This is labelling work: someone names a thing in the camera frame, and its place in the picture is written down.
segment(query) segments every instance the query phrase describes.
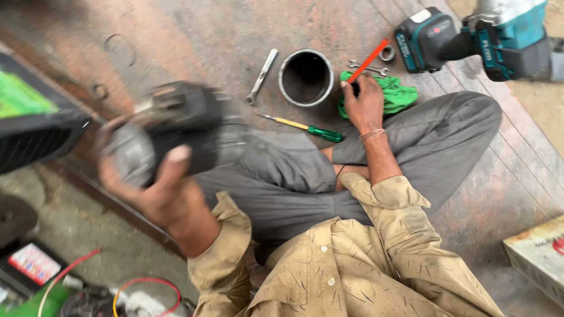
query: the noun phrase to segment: white box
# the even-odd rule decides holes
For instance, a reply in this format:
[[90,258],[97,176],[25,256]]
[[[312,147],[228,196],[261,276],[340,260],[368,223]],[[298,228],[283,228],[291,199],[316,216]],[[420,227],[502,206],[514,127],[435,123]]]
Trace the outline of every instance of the white box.
[[564,307],[564,216],[503,240],[513,266]]

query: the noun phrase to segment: green screwdriver handle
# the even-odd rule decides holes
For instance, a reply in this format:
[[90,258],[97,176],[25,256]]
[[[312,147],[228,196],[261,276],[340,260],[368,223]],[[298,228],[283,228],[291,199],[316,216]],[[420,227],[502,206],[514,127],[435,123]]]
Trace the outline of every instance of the green screwdriver handle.
[[310,125],[307,128],[307,132],[309,132],[310,134],[322,137],[326,140],[337,142],[337,143],[339,143],[340,141],[343,140],[343,136],[338,132],[323,130],[323,129],[320,129],[316,126],[312,126],[312,125]]

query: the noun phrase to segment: open-end wrench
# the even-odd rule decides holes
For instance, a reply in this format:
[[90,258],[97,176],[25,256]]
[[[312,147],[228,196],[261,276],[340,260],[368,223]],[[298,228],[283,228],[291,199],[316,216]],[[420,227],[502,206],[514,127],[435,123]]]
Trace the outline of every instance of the open-end wrench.
[[250,105],[254,104],[254,97],[257,95],[258,90],[261,88],[262,81],[265,80],[266,74],[268,74],[268,71],[270,70],[270,66],[272,66],[272,62],[274,62],[274,59],[276,58],[276,54],[278,54],[277,49],[272,49],[272,51],[270,51],[270,54],[268,55],[268,58],[266,59],[266,63],[262,67],[261,74],[258,75],[257,82],[254,84],[254,87],[250,91],[249,96],[247,96],[247,102]]
[[[355,67],[360,67],[360,64],[357,63],[356,60],[350,59],[349,60],[349,68],[355,68]],[[369,71],[377,72],[382,77],[386,77],[387,76],[386,72],[390,71],[390,69],[388,67],[376,68],[376,67],[368,66],[368,67],[366,67],[366,69],[369,70]]]

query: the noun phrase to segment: concrete floor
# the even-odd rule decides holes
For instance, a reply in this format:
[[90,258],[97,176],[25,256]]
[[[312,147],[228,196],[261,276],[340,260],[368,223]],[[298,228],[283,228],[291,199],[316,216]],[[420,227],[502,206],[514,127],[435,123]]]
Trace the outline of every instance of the concrete floor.
[[[447,0],[460,18],[472,14],[477,0]],[[549,0],[545,22],[553,37],[564,37],[564,1]],[[564,156],[564,93],[562,83],[509,82],[523,104],[560,155]]]
[[[476,1],[449,0],[449,3],[459,17],[464,17],[472,12]],[[564,37],[563,17],[564,1],[551,0],[546,23],[550,35]],[[562,85],[511,82],[509,86],[564,155]],[[131,278],[159,276],[173,281],[185,297],[196,300],[197,292],[188,281],[183,259],[165,251],[114,213],[104,212],[97,202],[41,165],[0,176],[0,190],[23,197],[36,207],[38,238],[65,260],[70,262],[103,247],[101,255],[75,269],[88,281],[117,287]]]
[[[119,287],[139,277],[160,277],[178,286],[183,297],[197,301],[188,280],[186,261],[65,182],[41,165],[0,176],[0,191],[26,199],[39,215],[36,237],[68,263],[96,248],[99,255],[72,272],[90,283]],[[128,294],[143,290],[167,305],[174,292],[156,284],[132,285]]]

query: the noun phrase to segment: teal power tool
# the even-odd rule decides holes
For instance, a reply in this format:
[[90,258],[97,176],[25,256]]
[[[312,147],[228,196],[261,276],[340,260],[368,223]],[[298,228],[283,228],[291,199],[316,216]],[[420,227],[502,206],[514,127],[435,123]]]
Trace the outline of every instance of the teal power tool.
[[409,73],[436,72],[449,60],[480,55],[493,81],[534,78],[550,71],[544,29],[548,0],[479,0],[474,13],[455,22],[436,7],[424,9],[394,32]]

